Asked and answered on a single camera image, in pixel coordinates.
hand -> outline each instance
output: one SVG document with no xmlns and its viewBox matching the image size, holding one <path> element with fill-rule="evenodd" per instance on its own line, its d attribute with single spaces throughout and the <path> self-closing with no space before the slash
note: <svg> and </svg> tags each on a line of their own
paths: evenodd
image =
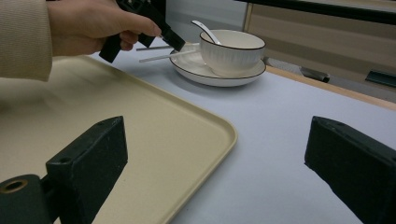
<svg viewBox="0 0 396 224">
<path fill-rule="evenodd" d="M 120 34 L 121 49 L 131 50 L 139 34 L 161 34 L 152 20 L 120 9 L 115 0 L 62 0 L 47 6 L 52 56 L 92 54 L 115 34 Z"/>
</svg>

white plate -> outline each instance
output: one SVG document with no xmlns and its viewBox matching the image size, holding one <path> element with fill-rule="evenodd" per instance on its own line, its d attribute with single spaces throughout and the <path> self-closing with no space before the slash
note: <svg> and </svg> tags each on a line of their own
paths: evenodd
<svg viewBox="0 0 396 224">
<path fill-rule="evenodd" d="M 188 45 L 184 47 L 181 52 L 191 51 L 198 48 L 199 44 Z M 218 75 L 214 74 L 212 70 L 205 64 L 200 52 L 171 57 L 170 61 L 175 66 L 175 69 L 183 77 L 201 84 L 217 87 L 245 85 L 259 78 L 260 75 L 265 71 L 265 63 L 259 61 L 253 68 L 246 71 L 246 73 L 241 77 L 219 77 Z"/>
</svg>

table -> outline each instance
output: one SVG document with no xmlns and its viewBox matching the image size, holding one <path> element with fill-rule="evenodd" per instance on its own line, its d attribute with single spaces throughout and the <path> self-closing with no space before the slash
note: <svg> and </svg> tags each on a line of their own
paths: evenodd
<svg viewBox="0 0 396 224">
<path fill-rule="evenodd" d="M 112 65 L 220 115 L 239 134 L 172 223 L 361 223 L 304 165 L 311 119 L 344 122 L 396 148 L 395 104 L 273 68 L 246 86 L 218 88 L 182 77 L 169 60 L 138 62 L 169 52 L 121 52 Z"/>
</svg>

white bowl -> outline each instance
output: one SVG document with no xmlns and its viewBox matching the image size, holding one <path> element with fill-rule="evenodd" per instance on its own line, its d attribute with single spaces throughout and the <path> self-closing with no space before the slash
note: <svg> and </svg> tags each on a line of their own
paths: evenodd
<svg viewBox="0 0 396 224">
<path fill-rule="evenodd" d="M 265 42 L 255 35 L 231 30 L 211 30 L 221 45 L 201 33 L 201 55 L 212 71 L 221 77 L 241 77 L 261 59 Z"/>
</svg>

beige tray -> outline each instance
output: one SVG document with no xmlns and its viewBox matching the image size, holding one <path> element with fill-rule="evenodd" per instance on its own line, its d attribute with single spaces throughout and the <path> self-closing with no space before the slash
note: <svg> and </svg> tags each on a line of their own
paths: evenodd
<svg viewBox="0 0 396 224">
<path fill-rule="evenodd" d="M 166 223 L 236 142 L 233 126 L 88 57 L 53 64 L 49 83 L 0 79 L 0 182 L 45 162 L 97 121 L 122 115 L 129 162 L 94 223 Z"/>
</svg>

